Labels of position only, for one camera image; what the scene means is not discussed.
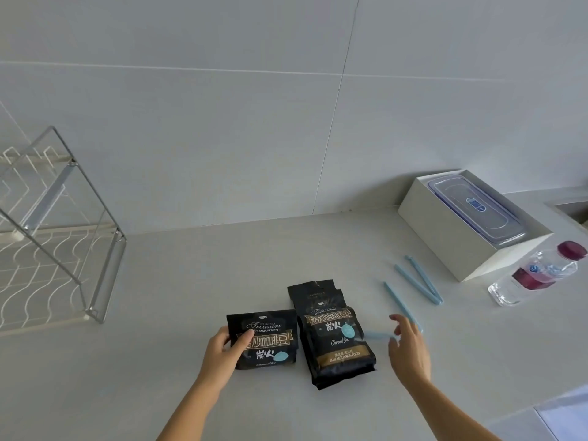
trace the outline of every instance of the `wire rack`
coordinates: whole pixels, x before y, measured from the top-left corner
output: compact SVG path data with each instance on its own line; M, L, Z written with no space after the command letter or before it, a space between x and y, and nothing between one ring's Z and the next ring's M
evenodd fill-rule
M0 152L0 334L103 323L126 237L55 127Z

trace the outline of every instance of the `light blue oval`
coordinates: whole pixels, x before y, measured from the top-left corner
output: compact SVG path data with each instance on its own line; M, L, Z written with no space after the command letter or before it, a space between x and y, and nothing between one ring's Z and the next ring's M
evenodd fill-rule
M280 351L279 353L276 353L273 356L273 359L276 362L283 362L284 360L286 360L288 358L288 353L284 352L284 351Z
M355 337L355 330L353 329L353 326L347 323L341 327L341 332L348 339L353 339Z

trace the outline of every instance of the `folded coffee bag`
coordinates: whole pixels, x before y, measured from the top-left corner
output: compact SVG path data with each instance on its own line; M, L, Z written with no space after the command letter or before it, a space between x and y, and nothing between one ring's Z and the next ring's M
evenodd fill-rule
M300 327L300 342L319 389L374 371L376 356L363 341L355 311L333 280L288 287Z
M229 324L231 346L248 329L255 331L254 338L237 361L237 370L296 362L296 310L229 314L226 320Z

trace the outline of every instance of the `container lid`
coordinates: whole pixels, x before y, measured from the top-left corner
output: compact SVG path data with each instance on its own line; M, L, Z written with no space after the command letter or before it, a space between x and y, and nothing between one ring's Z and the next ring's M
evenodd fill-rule
M518 218L461 175L429 181L429 188L488 242L499 247L525 235Z
M586 249L575 241L567 240L557 245L557 251L570 260L581 260L586 256Z

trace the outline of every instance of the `forearm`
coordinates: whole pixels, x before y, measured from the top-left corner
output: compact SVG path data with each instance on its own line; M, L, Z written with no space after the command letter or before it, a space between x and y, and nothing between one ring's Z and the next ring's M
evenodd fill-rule
M406 385L438 441L500 441L482 427L426 379Z
M217 393L196 381L165 425L157 441L198 441Z

